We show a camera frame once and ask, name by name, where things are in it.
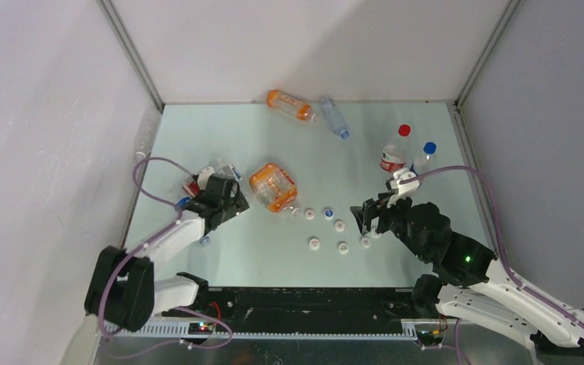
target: orange label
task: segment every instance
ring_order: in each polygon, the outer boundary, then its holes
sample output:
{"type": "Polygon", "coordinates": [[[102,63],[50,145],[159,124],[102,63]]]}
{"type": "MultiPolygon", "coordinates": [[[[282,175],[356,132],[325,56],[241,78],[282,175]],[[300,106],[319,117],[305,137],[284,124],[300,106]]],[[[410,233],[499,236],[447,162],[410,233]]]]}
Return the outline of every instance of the orange label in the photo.
{"type": "Polygon", "coordinates": [[[297,198],[297,186],[294,185],[294,181],[290,178],[285,170],[276,166],[273,163],[267,163],[259,171],[256,171],[252,177],[249,178],[249,186],[252,190],[256,191],[258,184],[267,184],[267,186],[274,192],[275,198],[269,202],[268,210],[273,212],[279,212],[283,207],[289,203],[293,202],[297,198]],[[276,172],[281,172],[285,179],[292,185],[291,188],[284,190],[275,181],[276,172]]]}

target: robotic arm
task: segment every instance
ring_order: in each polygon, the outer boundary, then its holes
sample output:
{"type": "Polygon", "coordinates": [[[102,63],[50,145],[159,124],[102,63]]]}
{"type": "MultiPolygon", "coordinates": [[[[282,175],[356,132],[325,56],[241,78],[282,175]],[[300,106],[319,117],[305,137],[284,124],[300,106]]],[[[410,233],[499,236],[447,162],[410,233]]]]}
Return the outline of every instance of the robotic arm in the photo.
{"type": "Polygon", "coordinates": [[[425,316],[456,316],[535,347],[545,364],[584,363],[584,328],[552,307],[571,313],[584,325],[584,309],[563,303],[520,275],[516,285],[494,251],[451,229],[451,220],[433,203],[412,206],[408,196],[419,181],[408,169],[393,174],[389,192],[351,207],[362,234],[379,218],[377,233],[391,231],[417,258],[433,264],[433,275],[417,280],[413,301],[425,316]]]}
{"type": "MultiPolygon", "coordinates": [[[[231,177],[212,174],[201,191],[183,208],[182,217],[160,230],[152,243],[130,258],[111,287],[104,319],[129,331],[138,331],[154,314],[191,305],[198,294],[197,278],[185,273],[154,281],[154,272],[191,243],[249,208],[239,183],[231,177]]],[[[106,247],[97,259],[84,301],[89,314],[98,314],[106,284],[128,255],[123,249],[106,247]]]]}

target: bottle with red cap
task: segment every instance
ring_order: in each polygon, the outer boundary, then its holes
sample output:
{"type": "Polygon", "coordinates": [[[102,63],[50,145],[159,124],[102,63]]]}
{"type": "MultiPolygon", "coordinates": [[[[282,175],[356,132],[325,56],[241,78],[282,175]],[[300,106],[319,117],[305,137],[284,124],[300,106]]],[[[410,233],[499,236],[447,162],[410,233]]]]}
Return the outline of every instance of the bottle with red cap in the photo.
{"type": "Polygon", "coordinates": [[[411,156],[409,155],[411,152],[411,144],[408,139],[408,135],[411,134],[411,127],[402,124],[397,132],[398,135],[384,147],[382,162],[379,164],[382,170],[388,171],[389,173],[401,169],[411,160],[411,156]]]}

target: bottle with blue cap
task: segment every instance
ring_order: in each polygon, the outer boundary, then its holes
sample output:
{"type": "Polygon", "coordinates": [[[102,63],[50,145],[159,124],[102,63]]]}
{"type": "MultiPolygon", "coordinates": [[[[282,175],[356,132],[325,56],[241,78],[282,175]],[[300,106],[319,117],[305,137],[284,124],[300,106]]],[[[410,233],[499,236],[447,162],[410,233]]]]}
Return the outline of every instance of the bottle with blue cap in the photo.
{"type": "Polygon", "coordinates": [[[413,164],[411,165],[411,171],[415,173],[415,175],[420,175],[421,173],[426,173],[433,169],[436,149],[437,146],[433,142],[427,142],[424,145],[422,153],[413,159],[413,164]]]}
{"type": "Polygon", "coordinates": [[[319,99],[319,109],[323,113],[323,117],[328,122],[328,126],[332,130],[332,133],[341,137],[341,139],[348,139],[351,136],[348,131],[348,124],[346,123],[346,118],[341,114],[335,101],[329,97],[322,97],[319,99]]]}

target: light blue tabletop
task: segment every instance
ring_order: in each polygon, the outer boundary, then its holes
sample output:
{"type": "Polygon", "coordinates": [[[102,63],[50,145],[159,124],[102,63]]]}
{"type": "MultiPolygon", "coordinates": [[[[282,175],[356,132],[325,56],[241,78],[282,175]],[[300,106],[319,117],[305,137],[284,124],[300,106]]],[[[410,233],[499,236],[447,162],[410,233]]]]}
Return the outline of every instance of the light blue tabletop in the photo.
{"type": "MultiPolygon", "coordinates": [[[[152,156],[168,157],[197,171],[222,157],[248,179],[271,161],[294,179],[303,208],[317,216],[308,221],[267,211],[258,202],[211,233],[211,244],[193,243],[157,273],[157,279],[187,271],[214,286],[267,287],[412,287],[430,265],[419,262],[391,233],[372,238],[370,248],[349,207],[386,190],[379,168],[382,149],[398,127],[412,127],[414,149],[426,141],[437,144],[437,167],[463,164],[449,112],[444,103],[340,103],[351,136],[341,140],[325,122],[303,124],[269,110],[264,104],[168,105],[164,110],[152,156]],[[335,211],[327,221],[325,207],[335,211]],[[346,223],[344,232],[334,222],[346,223]],[[312,251],[309,238],[321,246],[312,251]],[[345,241],[349,250],[337,250],[345,241]]],[[[179,201],[185,174],[167,163],[152,162],[143,186],[149,192],[179,201]]],[[[414,204],[433,202],[449,216],[454,230],[489,246],[484,223],[465,172],[433,176],[413,196],[414,204]]],[[[140,196],[127,246],[173,219],[173,209],[140,196]]]]}

